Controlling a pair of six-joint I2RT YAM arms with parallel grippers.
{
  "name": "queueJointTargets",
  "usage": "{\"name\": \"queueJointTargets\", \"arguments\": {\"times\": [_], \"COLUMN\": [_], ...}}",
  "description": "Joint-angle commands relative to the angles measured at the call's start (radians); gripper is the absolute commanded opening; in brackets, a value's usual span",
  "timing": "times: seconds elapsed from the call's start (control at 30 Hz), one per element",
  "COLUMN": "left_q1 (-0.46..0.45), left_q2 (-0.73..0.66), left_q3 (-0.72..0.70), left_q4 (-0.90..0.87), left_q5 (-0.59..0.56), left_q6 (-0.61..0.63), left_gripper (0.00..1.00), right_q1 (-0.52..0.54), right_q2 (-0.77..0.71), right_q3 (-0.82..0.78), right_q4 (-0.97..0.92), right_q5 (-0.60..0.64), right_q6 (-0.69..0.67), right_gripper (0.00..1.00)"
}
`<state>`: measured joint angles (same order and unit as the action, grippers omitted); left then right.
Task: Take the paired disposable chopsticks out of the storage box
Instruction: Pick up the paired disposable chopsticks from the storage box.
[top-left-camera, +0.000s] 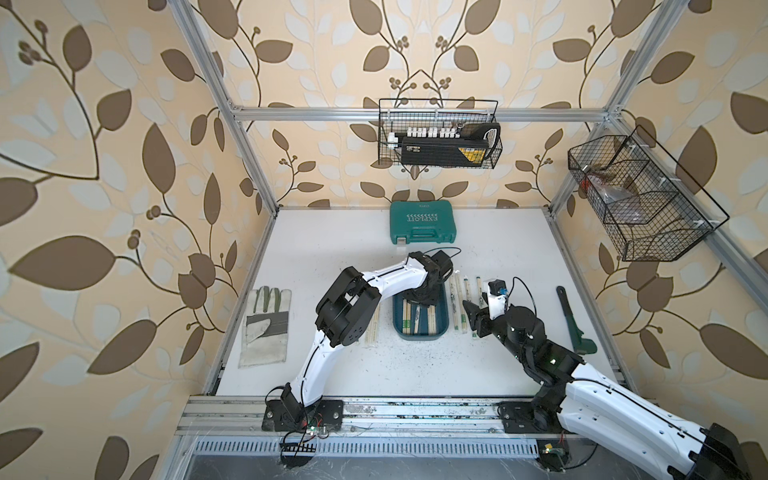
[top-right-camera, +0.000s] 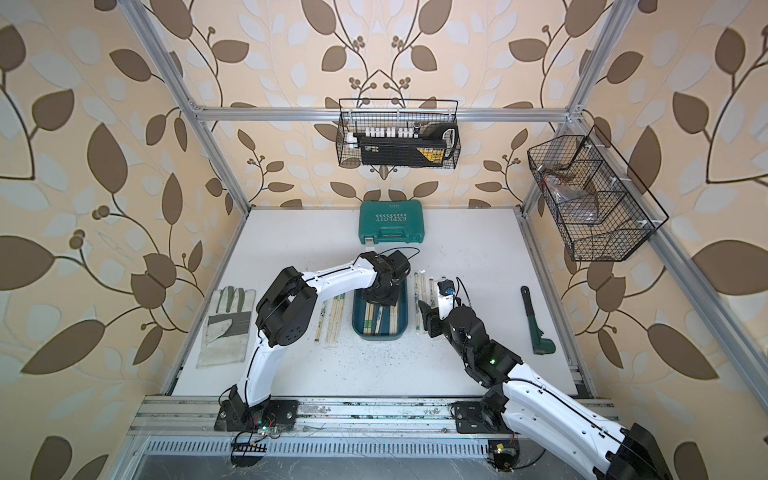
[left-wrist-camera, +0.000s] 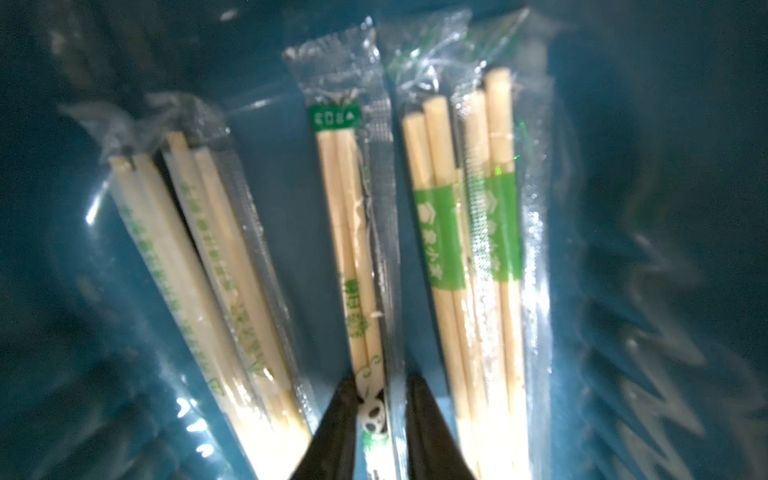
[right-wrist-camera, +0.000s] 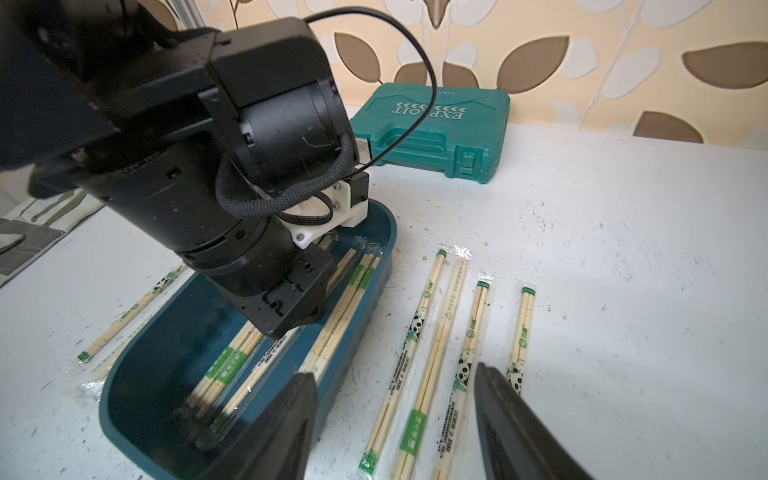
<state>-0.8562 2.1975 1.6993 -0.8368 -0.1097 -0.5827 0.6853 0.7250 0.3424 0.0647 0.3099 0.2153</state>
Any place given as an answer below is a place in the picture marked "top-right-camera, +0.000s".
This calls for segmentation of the teal plastic storage box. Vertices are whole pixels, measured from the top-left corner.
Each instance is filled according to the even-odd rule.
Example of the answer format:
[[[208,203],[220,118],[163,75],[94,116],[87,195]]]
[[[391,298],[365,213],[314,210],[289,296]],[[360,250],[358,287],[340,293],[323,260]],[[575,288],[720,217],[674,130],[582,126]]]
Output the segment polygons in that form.
[[[366,313],[366,302],[363,298],[362,290],[355,290],[352,309],[352,328],[354,332],[363,340],[368,341],[393,341],[399,339],[408,326],[408,302],[407,302],[407,284],[401,287],[398,299],[399,310],[399,329],[395,336],[389,335],[389,308],[391,306],[376,306],[374,332],[370,336],[363,335],[363,324]]]

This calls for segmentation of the chopsticks pair green band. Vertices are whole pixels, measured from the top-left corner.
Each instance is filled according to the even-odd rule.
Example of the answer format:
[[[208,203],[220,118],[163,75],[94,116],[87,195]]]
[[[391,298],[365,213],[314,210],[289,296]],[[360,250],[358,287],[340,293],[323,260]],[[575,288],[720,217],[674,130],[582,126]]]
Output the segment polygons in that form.
[[[316,333],[315,333],[315,337],[314,337],[314,342],[316,344],[319,344],[320,341],[321,341],[323,327],[324,327],[325,319],[326,319],[327,314],[328,314],[327,312],[328,312],[328,307],[329,307],[329,303],[330,302],[331,302],[330,300],[327,300],[327,301],[323,302],[323,304],[321,306],[320,314],[319,314],[319,317],[318,317],[318,324],[317,324],[317,328],[316,328]]]

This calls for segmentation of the chopsticks pair panda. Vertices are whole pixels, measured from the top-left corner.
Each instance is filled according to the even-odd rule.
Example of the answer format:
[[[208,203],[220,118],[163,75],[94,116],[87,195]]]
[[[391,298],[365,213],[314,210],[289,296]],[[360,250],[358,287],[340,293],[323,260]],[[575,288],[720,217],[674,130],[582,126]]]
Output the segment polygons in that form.
[[[419,301],[420,298],[420,289],[421,289],[421,279],[420,279],[420,273],[418,271],[413,273],[412,276],[412,289],[413,289],[413,318],[414,318],[414,329],[417,334],[421,332],[421,311],[419,308]]]

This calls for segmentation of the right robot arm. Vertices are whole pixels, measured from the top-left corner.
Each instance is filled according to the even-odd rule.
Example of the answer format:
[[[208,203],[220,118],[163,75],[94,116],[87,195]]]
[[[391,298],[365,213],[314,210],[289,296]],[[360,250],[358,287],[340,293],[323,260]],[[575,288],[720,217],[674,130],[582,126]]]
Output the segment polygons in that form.
[[[653,434],[635,423],[610,421],[561,392],[521,357],[486,333],[466,304],[450,311],[420,301],[424,330],[444,337],[467,375],[487,389],[482,422],[523,434],[589,479],[670,479],[672,474]]]

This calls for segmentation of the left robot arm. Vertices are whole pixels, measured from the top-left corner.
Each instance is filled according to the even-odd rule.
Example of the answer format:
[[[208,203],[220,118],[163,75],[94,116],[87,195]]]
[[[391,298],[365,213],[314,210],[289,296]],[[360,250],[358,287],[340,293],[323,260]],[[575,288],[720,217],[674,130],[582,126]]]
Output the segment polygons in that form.
[[[354,290],[371,304],[394,306],[409,272],[409,259],[399,250],[363,252],[351,262],[317,272],[284,268],[256,305],[253,353],[228,395],[238,417],[244,419],[268,402],[285,349],[306,333],[316,307]]]

